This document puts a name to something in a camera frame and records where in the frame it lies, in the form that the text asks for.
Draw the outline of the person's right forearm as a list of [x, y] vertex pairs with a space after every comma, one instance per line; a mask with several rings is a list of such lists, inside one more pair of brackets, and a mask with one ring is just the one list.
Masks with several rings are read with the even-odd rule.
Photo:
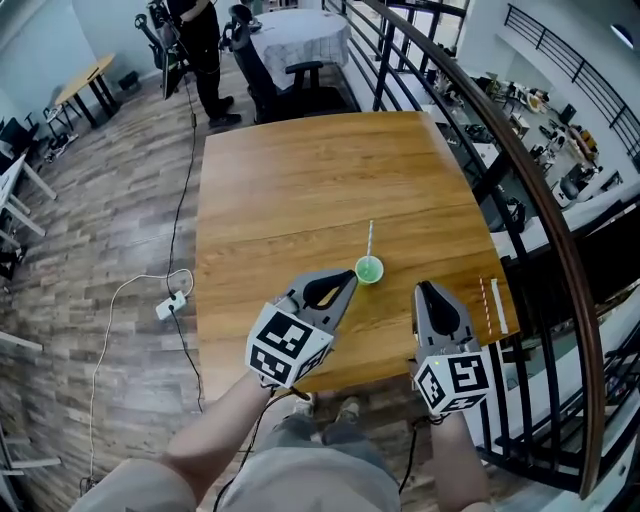
[[431, 427], [440, 512], [493, 512], [489, 479], [462, 413]]

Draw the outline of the black railing wooden handrail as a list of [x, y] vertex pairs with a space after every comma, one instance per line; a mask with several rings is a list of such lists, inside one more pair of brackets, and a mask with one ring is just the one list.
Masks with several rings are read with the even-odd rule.
[[480, 408], [490, 464], [586, 500], [600, 478], [604, 363], [574, 238], [540, 168], [499, 108], [434, 42], [380, 0], [320, 0], [351, 28], [350, 56], [383, 112], [420, 111], [414, 78], [448, 122], [451, 151], [508, 252], [518, 330], [489, 346], [496, 390]]

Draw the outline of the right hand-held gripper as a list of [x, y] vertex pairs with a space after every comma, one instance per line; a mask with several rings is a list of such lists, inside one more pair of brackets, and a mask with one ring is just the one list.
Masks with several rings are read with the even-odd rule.
[[419, 345], [413, 382], [428, 413], [442, 416], [481, 403], [491, 391], [489, 359], [474, 338], [466, 306], [445, 287], [421, 281], [413, 292], [412, 322]]

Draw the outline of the wooden table white legs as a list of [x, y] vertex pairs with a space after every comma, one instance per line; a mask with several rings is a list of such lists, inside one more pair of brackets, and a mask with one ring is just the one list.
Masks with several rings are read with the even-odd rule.
[[[504, 271], [468, 182], [431, 118], [351, 113], [253, 126], [205, 143], [195, 298], [208, 401], [245, 372], [246, 338], [263, 305], [298, 276], [350, 269], [367, 253], [380, 282], [357, 289], [334, 351], [301, 383], [339, 390], [405, 373], [416, 342], [414, 286], [432, 280], [463, 302], [482, 344], [500, 326], [490, 280]], [[488, 291], [489, 339], [479, 284]]]

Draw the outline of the green paper cup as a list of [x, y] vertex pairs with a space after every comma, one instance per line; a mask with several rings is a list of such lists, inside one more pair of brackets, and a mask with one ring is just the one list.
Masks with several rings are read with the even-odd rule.
[[354, 271], [361, 285], [373, 285], [382, 279], [384, 265], [376, 256], [365, 255], [357, 260]]

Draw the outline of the person's beige shorts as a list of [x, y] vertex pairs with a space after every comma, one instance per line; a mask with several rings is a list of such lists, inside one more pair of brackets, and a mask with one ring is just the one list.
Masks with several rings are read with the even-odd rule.
[[[69, 512], [197, 512], [195, 495], [157, 461], [129, 459]], [[276, 447], [246, 463], [218, 512], [400, 512], [381, 468], [332, 448]]]

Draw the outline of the white desk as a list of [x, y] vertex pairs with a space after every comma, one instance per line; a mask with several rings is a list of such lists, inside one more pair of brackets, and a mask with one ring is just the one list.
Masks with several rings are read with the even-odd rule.
[[31, 210], [14, 194], [16, 184], [22, 174], [25, 174], [51, 200], [56, 200], [58, 197], [58, 194], [26, 162], [25, 154], [12, 163], [7, 171], [0, 177], [0, 239], [16, 248], [20, 246], [19, 242], [2, 229], [1, 218], [5, 212], [38, 236], [46, 236], [46, 231], [31, 219]]

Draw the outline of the black high-back office chair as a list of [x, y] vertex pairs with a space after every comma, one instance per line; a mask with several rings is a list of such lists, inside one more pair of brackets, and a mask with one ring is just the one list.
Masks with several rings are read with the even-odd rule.
[[278, 88], [251, 41], [248, 7], [236, 4], [229, 8], [231, 21], [223, 29], [221, 49], [232, 51], [247, 83], [256, 107], [255, 122], [267, 124], [303, 117], [348, 113], [351, 108], [335, 87], [320, 84], [320, 61], [308, 61], [285, 68], [294, 83]]

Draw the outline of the black balcony railing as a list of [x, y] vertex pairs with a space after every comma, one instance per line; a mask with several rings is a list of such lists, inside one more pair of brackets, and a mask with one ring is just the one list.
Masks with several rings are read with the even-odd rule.
[[560, 36], [511, 3], [504, 25], [550, 59], [586, 95], [640, 173], [640, 119], [606, 78]]

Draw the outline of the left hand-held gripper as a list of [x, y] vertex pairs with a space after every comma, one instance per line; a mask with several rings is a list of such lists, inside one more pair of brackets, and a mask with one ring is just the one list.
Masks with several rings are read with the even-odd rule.
[[267, 387], [290, 388], [308, 376], [331, 352], [357, 284], [350, 269], [298, 276], [264, 304], [247, 337], [246, 366]]

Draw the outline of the dark oval hanging device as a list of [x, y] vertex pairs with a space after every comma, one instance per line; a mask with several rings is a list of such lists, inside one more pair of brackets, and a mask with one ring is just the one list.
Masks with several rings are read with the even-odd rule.
[[165, 22], [160, 29], [161, 40], [163, 42], [163, 97], [169, 99], [181, 79], [181, 60], [177, 47], [177, 37], [170, 22]]

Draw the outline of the white wrapped straw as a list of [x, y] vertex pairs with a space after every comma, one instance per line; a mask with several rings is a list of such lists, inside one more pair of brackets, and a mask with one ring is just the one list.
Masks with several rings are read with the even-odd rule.
[[493, 294], [493, 297], [494, 297], [496, 312], [497, 312], [497, 315], [498, 315], [500, 332], [502, 334], [508, 334], [509, 333], [509, 329], [508, 329], [506, 315], [505, 315], [505, 311], [504, 311], [504, 307], [503, 307], [503, 303], [502, 303], [502, 299], [501, 299], [500, 289], [499, 289], [499, 285], [498, 285], [498, 279], [497, 278], [492, 278], [490, 280], [490, 284], [491, 284], [492, 294]]

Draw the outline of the grey chair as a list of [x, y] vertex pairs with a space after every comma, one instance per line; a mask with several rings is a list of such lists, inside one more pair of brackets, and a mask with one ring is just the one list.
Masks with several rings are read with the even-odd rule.
[[71, 122], [68, 111], [71, 110], [77, 118], [81, 118], [81, 114], [70, 103], [69, 100], [65, 100], [60, 104], [56, 102], [57, 97], [63, 91], [63, 89], [64, 87], [62, 85], [55, 87], [51, 93], [51, 99], [48, 105], [43, 109], [45, 122], [49, 128], [49, 131], [55, 139], [59, 138], [59, 134], [53, 127], [54, 122], [58, 122], [68, 133], [73, 133], [74, 126]]

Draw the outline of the small wooden side table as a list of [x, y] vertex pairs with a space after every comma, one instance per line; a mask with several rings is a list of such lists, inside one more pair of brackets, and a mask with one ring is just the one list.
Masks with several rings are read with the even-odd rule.
[[[113, 118], [119, 110], [119, 104], [111, 94], [104, 78], [104, 72], [113, 63], [115, 55], [108, 54], [97, 60], [88, 70], [80, 73], [58, 94], [54, 100], [55, 106], [60, 106], [65, 102], [74, 101], [80, 108], [82, 115], [89, 122], [92, 129], [97, 129], [109, 119]], [[101, 113], [93, 115], [80, 96], [80, 92], [89, 87], [93, 92]]]

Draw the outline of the black chairs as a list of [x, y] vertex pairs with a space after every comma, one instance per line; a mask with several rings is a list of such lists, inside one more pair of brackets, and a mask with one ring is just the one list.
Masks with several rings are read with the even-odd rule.
[[38, 154], [40, 141], [37, 138], [37, 132], [40, 124], [33, 123], [29, 116], [26, 117], [26, 120], [30, 125], [29, 128], [25, 128], [15, 117], [11, 117], [0, 131], [0, 142], [9, 145], [12, 161], [21, 156], [29, 158]]

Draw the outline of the wall lamp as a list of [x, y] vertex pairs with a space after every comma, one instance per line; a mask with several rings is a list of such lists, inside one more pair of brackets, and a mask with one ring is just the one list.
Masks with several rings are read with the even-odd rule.
[[634, 39], [629, 29], [627, 29], [620, 23], [613, 23], [610, 28], [616, 35], [616, 37], [623, 42], [624, 45], [626, 45], [631, 50], [635, 48]]

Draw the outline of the white power strip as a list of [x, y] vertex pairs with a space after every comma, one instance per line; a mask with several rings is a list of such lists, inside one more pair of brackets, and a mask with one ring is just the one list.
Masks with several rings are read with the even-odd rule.
[[186, 297], [182, 291], [177, 291], [156, 306], [156, 316], [160, 321], [172, 317], [177, 311], [187, 304]]

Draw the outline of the person's right shoe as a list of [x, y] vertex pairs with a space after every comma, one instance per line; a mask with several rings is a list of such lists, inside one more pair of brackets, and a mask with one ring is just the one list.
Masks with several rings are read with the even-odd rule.
[[347, 398], [341, 405], [335, 422], [357, 424], [360, 416], [360, 400], [357, 397]]

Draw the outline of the person's left forearm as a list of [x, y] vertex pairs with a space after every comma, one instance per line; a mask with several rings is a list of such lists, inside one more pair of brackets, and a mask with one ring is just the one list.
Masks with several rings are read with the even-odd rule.
[[160, 462], [185, 480], [197, 503], [231, 463], [270, 395], [249, 371], [170, 441]]

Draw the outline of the round table checkered cloth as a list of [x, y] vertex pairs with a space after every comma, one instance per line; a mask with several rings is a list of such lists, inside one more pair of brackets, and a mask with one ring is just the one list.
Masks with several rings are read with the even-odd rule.
[[340, 15], [319, 9], [285, 9], [261, 14], [251, 35], [254, 48], [274, 84], [286, 89], [294, 82], [288, 66], [319, 61], [344, 67], [349, 61], [350, 26]]

